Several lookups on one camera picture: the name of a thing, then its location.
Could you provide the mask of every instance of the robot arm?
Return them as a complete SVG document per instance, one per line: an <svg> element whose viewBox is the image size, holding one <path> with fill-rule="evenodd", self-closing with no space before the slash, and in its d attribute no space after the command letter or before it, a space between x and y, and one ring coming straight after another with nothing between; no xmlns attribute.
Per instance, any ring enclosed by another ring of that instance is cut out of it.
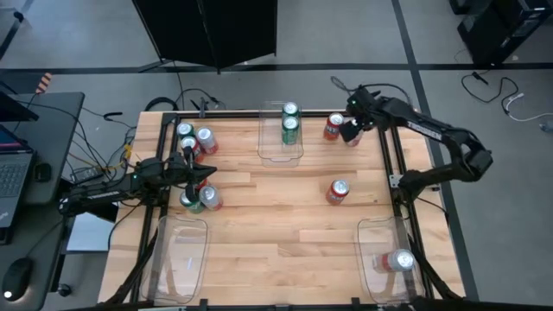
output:
<svg viewBox="0 0 553 311"><path fill-rule="evenodd" d="M443 143L451 156L451 163L425 172L409 170L399 180L397 198L413 201L427 186L444 181L478 181L492 165L492 153L470 131L453 127L416 112L398 98L370 93L358 88L347 100L347 112L354 120L340 126L340 134L347 143L360 131L375 127L388 130L391 126L403 126L439 143Z"/></svg>
<svg viewBox="0 0 553 311"><path fill-rule="evenodd" d="M193 185L204 181L217 168L195 163L189 147L185 150L185 157L174 152L165 161L155 157L145 159L137 163L133 173L125 175L120 180L74 187L65 196L60 213L72 217L112 202L131 199L139 199L155 206L167 200L168 192L161 189L182 183L187 183L187 196L193 198L197 195Z"/></svg>

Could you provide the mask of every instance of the wooden table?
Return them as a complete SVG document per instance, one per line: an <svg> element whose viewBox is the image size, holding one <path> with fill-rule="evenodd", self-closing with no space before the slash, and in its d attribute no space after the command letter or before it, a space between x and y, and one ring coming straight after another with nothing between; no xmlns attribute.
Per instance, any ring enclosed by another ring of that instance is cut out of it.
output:
<svg viewBox="0 0 553 311"><path fill-rule="evenodd" d="M161 118L160 112L141 114L131 160L156 155ZM210 305L347 304L352 297L375 302L361 286L354 235L360 220L392 215L377 131L348 148L322 138L324 118L304 118L299 166L266 168L257 154L255 118L190 121L196 128L211 127L217 137L219 152L204 163L219 168L209 181L225 202L217 212L194 215L181 206L181 190L171 191L169 215L203 219L209 226L202 286L191 305L200 298ZM400 130L400 137L407 167L430 168L424 138L409 130ZM324 197L335 179L346 179L351 187L340 206L330 206ZM438 193L425 191L421 197L440 204ZM129 210L122 208L118 218ZM416 211L428 260L463 295L443 212L419 200ZM113 233L99 301L109 298L133 267L143 217L144 208L138 208Z"/></svg>

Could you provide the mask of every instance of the red soda can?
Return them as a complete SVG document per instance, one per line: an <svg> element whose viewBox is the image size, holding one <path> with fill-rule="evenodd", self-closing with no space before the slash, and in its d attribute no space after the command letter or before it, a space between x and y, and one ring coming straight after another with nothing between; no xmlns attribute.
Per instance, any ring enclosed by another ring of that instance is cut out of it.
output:
<svg viewBox="0 0 553 311"><path fill-rule="evenodd" d="M219 149L219 144L215 140L213 131L210 128L199 128L198 132L196 132L196 137L198 137L198 141L204 151L206 151L206 154L212 155Z"/></svg>
<svg viewBox="0 0 553 311"><path fill-rule="evenodd" d="M204 161L204 153L201 152L200 144L196 141L196 138L191 136L186 136L181 140L181 147L184 150L186 147L192 148L192 153L194 154L194 159L201 163Z"/></svg>
<svg viewBox="0 0 553 311"><path fill-rule="evenodd" d="M415 265L415 257L410 251L400 249L376 256L372 265L380 272L411 271Z"/></svg>
<svg viewBox="0 0 553 311"><path fill-rule="evenodd" d="M207 178L203 181L201 181L201 183L195 185L194 189L196 189L196 191L200 191L203 187L209 185L209 181L207 181Z"/></svg>
<svg viewBox="0 0 553 311"><path fill-rule="evenodd" d="M340 136L338 127L344 123L344 117L338 112L335 112L328 116L327 125L322 134L327 140L336 140Z"/></svg>
<svg viewBox="0 0 553 311"><path fill-rule="evenodd" d="M339 205L349 194L349 185L347 181L333 181L327 191L327 201L332 205Z"/></svg>
<svg viewBox="0 0 553 311"><path fill-rule="evenodd" d="M223 207L223 199L219 196L219 190L214 186L205 186L200 190L200 201L212 211Z"/></svg>

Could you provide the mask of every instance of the gray floor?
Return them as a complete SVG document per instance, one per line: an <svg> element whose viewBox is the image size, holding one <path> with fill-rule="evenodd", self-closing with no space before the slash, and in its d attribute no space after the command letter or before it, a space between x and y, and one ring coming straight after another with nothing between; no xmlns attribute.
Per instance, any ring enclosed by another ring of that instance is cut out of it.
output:
<svg viewBox="0 0 553 311"><path fill-rule="evenodd" d="M391 1L279 3L278 56L249 63L407 62ZM464 48L455 30L460 18L451 13L446 0L400 3L418 63L470 63L466 52L457 54ZM0 60L1 68L138 67L156 61L131 0L36 0L28 19L30 26L20 29ZM552 36L550 20L509 61L553 61ZM467 73L425 71L421 75L433 116L469 128L493 151L495 163L482 181L452 184L480 299L553 305L553 270L548 264L553 256L553 231L548 226L553 217L548 208L552 199L548 186L553 176L553 135L543 133L539 121L512 121L498 101L484 105L471 98L460 84L461 76ZM341 109L346 103L345 93L330 84L331 75L349 86L364 82L398 84L416 101L409 71L181 73L181 79L183 87L204 88L226 102L229 109L257 108L265 100L294 100L306 108ZM482 97L491 97L503 76L517 81L526 94L512 107L517 116L553 111L551 70L491 72L485 76L490 86L472 80L467 85ZM120 119L129 124L136 123L152 98L176 98L179 90L174 73L55 75L48 88L48 92L84 92L86 108L101 113L122 111ZM400 96L392 90L383 91ZM188 100L200 95L188 95L184 104L190 109ZM85 111L80 120L91 144L104 157L123 139L125 127L120 124L104 122ZM76 146L71 151L84 156ZM80 165L70 162L76 168ZM44 310L94 303L104 264L104 255L69 257L62 281L78 290L67 299L49 296Z"/></svg>

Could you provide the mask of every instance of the clear plastic bin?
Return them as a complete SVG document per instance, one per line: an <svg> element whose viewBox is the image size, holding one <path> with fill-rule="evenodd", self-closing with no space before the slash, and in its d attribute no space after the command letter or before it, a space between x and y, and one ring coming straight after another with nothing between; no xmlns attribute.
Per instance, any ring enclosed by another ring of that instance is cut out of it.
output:
<svg viewBox="0 0 553 311"><path fill-rule="evenodd" d="M413 268L405 272L385 271L378 264L384 254L399 249L410 250L406 230L401 228L405 225L400 217L366 219L358 224L356 242L361 282L376 303L402 303L424 295L416 260Z"/></svg>
<svg viewBox="0 0 553 311"><path fill-rule="evenodd" d="M189 303L200 291L207 253L207 224L166 216L157 227L154 253L144 268L140 294L156 306Z"/></svg>
<svg viewBox="0 0 553 311"><path fill-rule="evenodd" d="M259 107L259 143L257 153L265 167L293 168L303 156L302 108L298 105L296 143L283 143L283 107L288 102L264 102Z"/></svg>

